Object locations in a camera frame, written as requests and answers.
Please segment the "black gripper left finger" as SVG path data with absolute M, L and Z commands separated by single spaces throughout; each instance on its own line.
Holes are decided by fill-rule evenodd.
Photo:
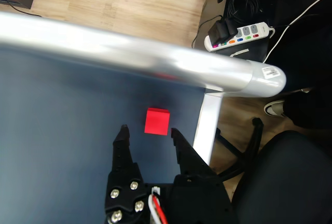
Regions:
M 150 223 L 147 187 L 130 153 L 130 133 L 122 125 L 113 141 L 112 169 L 105 197 L 105 223 Z

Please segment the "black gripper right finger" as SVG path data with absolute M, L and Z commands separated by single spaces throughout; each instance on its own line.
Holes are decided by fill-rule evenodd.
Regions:
M 181 173 L 168 196 L 170 223 L 234 223 L 234 212 L 220 177 L 204 162 L 182 133 L 173 128 Z

